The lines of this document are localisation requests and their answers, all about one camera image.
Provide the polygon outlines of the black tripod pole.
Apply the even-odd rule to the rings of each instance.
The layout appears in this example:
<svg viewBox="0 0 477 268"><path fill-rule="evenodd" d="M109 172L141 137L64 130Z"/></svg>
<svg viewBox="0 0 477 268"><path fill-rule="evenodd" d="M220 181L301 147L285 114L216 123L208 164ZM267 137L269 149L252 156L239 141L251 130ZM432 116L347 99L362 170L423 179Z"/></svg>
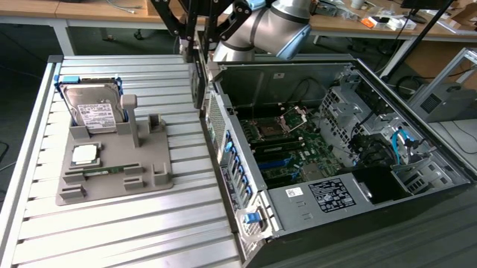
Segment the black tripod pole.
<svg viewBox="0 0 477 268"><path fill-rule="evenodd" d="M408 57L408 55L416 48L416 46L420 43L420 41L423 40L423 38L426 37L430 29L434 27L434 25L435 25L436 21L439 20L440 16L443 15L443 13L444 13L443 10L439 10L435 12L432 18L426 23L426 25L424 25L422 31L419 32L419 34L416 35L416 37L410 40L410 44L407 45L407 48L398 49L398 52L402 52L402 55L391 57L391 60L395 59L395 62L388 63L388 65L383 69L383 72L380 73L380 76L379 76L384 82L387 82L390 80L395 71L398 70L400 65L404 63L406 58Z"/></svg>

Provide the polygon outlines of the hard disk with blue bracket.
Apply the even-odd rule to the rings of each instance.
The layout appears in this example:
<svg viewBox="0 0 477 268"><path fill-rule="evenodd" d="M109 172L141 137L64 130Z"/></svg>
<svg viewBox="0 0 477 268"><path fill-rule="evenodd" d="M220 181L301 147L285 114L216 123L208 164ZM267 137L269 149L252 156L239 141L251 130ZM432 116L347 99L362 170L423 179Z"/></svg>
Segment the hard disk with blue bracket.
<svg viewBox="0 0 477 268"><path fill-rule="evenodd" d="M84 126L90 134L117 131L116 124L126 120L126 112L120 107L124 93L117 76L56 76L54 88L66 105L73 126Z"/></svg>

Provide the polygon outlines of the orange small box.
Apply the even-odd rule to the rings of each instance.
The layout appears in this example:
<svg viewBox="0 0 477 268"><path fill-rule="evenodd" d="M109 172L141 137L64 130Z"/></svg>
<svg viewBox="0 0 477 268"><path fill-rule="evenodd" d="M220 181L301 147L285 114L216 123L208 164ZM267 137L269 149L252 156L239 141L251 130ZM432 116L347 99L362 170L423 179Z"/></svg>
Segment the orange small box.
<svg viewBox="0 0 477 268"><path fill-rule="evenodd" d="M390 21L388 17L370 16L370 17L364 17L360 20L360 23L367 28L383 29L383 28L386 28L388 21Z"/></svg>

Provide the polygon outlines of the silver CPU chip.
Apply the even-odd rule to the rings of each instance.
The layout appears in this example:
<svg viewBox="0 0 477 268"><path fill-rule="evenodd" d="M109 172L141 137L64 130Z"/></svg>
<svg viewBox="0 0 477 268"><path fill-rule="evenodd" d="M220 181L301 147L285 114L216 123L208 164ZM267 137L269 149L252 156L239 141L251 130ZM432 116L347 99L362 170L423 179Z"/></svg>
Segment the silver CPU chip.
<svg viewBox="0 0 477 268"><path fill-rule="evenodd" d="M97 144L77 145L72 151L72 165L86 165L97 162Z"/></svg>

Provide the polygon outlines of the silver disk bay cage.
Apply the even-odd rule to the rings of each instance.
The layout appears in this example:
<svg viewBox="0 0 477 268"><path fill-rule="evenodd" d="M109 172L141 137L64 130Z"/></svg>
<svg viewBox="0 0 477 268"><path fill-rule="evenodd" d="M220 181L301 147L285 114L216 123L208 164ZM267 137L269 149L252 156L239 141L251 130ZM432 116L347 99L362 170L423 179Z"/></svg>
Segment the silver disk bay cage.
<svg viewBox="0 0 477 268"><path fill-rule="evenodd" d="M340 74L320 103L320 134L327 143L350 148L352 136L383 134L400 119L358 70Z"/></svg>

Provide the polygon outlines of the black monitor with stand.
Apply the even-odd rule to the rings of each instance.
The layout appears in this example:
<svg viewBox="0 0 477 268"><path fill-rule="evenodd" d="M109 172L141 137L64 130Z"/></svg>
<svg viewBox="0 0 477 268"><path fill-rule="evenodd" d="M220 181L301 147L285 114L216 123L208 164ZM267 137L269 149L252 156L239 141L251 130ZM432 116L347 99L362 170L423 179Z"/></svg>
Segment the black monitor with stand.
<svg viewBox="0 0 477 268"><path fill-rule="evenodd" d="M455 0L402 0L400 8L408 10L403 13L404 18L418 24L426 24L427 20L418 15L418 12L424 9L435 11L443 10L443 12L446 12L454 1Z"/></svg>

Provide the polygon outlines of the open black PC case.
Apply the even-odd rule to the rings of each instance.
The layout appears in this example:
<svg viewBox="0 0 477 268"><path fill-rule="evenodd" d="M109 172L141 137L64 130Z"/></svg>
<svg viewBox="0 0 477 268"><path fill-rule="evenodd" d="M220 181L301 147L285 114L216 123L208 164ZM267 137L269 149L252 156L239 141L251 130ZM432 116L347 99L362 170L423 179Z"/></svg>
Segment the open black PC case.
<svg viewBox="0 0 477 268"><path fill-rule="evenodd" d="M375 208L285 233L239 116L251 114L253 103L255 117L299 106L320 129L320 103L350 70L363 74L400 118L386 129L387 137L356 134L348 149L326 142L343 164L334 176L352 174ZM273 79L275 73L284 77ZM477 100L456 120L427 123L408 106L416 90L387 85L348 55L304 55L292 61L261 55L253 61L207 61L207 77L201 123L243 267L260 268L318 252L366 233L391 231L399 223L408 226L406 233L415 233L423 228L416 218L477 186ZM244 224L244 214L253 212L261 221Z"/></svg>

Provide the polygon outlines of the brown cardboard piece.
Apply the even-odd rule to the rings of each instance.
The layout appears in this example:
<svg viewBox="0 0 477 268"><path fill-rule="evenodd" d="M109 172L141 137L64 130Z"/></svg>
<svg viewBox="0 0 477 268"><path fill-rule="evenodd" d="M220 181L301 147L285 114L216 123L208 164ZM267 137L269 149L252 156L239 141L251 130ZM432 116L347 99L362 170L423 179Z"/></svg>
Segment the brown cardboard piece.
<svg viewBox="0 0 477 268"><path fill-rule="evenodd" d="M459 25L477 25L477 0L455 0L451 4L454 8L450 20Z"/></svg>

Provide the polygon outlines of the green RAM stick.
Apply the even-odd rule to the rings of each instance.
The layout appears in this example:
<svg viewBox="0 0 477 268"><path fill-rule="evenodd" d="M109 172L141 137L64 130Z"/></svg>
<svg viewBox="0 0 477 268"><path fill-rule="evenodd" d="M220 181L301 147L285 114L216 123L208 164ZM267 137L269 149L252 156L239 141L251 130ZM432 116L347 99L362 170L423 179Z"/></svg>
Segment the green RAM stick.
<svg viewBox="0 0 477 268"><path fill-rule="evenodd" d="M89 176L98 176L98 175L110 175L122 172L124 172L122 166L113 166L113 167L101 167L97 169L84 170L82 175L84 177L89 177Z"/></svg>

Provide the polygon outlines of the grey computer tower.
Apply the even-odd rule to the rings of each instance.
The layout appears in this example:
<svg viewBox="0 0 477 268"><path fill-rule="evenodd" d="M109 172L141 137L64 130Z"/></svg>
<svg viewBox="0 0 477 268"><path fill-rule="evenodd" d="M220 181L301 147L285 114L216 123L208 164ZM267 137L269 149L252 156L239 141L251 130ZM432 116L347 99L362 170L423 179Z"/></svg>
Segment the grey computer tower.
<svg viewBox="0 0 477 268"><path fill-rule="evenodd" d="M408 99L408 106L427 122L456 120L471 103L477 101L477 90L459 83L424 84Z"/></svg>

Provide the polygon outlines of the white small box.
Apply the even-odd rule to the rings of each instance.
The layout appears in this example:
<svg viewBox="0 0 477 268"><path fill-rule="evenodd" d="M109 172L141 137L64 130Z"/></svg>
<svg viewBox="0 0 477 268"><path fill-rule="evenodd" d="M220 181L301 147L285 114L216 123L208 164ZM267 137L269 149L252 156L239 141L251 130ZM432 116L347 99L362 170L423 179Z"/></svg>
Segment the white small box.
<svg viewBox="0 0 477 268"><path fill-rule="evenodd" d="M400 29L414 30L416 27L416 23L412 20L407 20L406 18L388 18L386 27L392 31Z"/></svg>

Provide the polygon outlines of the CPU socket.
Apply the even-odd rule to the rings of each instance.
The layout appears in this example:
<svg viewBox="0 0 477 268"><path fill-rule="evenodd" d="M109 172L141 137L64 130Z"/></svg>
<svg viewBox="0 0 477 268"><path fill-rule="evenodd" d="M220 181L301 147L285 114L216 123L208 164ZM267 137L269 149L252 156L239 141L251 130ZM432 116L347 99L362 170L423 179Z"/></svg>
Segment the CPU socket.
<svg viewBox="0 0 477 268"><path fill-rule="evenodd" d="M257 132L259 140L272 140L288 136L273 117L255 119L253 127Z"/></svg>

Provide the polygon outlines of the black graphics card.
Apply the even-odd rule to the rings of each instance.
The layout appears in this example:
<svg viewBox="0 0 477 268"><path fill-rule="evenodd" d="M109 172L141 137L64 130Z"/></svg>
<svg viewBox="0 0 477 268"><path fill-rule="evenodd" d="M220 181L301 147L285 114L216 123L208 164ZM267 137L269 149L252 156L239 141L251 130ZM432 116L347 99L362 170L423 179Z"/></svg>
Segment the black graphics card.
<svg viewBox="0 0 477 268"><path fill-rule="evenodd" d="M195 41L191 49L189 84L192 103L196 109L203 109L208 89L207 58L203 53L201 39L204 31L195 32Z"/></svg>

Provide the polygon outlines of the green Dell motherboard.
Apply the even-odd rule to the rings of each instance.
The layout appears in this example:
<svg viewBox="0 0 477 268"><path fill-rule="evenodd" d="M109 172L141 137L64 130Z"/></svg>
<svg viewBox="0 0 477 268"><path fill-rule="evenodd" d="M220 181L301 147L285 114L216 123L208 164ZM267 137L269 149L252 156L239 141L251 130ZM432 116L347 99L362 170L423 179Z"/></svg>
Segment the green Dell motherboard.
<svg viewBox="0 0 477 268"><path fill-rule="evenodd" d="M277 115L269 112L261 113L255 119L273 117L279 122L279 116L284 112L279 111ZM287 133L287 137L259 140L257 132L251 123L251 114L237 117L256 165L261 162L292 158L283 168L259 169L268 189L305 182L300 168L308 163L318 164L324 178L334 176L343 167L342 162L332 154L332 146L326 143L320 129L311 121L312 117L305 115L305 118L307 122L291 133Z"/></svg>

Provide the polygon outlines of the grey parts rack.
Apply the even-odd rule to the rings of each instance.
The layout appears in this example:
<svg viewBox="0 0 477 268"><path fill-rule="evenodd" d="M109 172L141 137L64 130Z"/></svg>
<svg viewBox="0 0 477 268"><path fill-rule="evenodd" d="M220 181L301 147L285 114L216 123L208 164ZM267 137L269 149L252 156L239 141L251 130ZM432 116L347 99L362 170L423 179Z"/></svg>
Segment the grey parts rack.
<svg viewBox="0 0 477 268"><path fill-rule="evenodd" d="M116 132L90 134L84 126L70 127L60 171L54 203L58 206L90 202L172 188L165 123L160 114L136 120L136 95L120 97L126 122ZM77 145L97 144L97 162L73 166L72 151ZM124 172L84 177L88 169L122 166Z"/></svg>

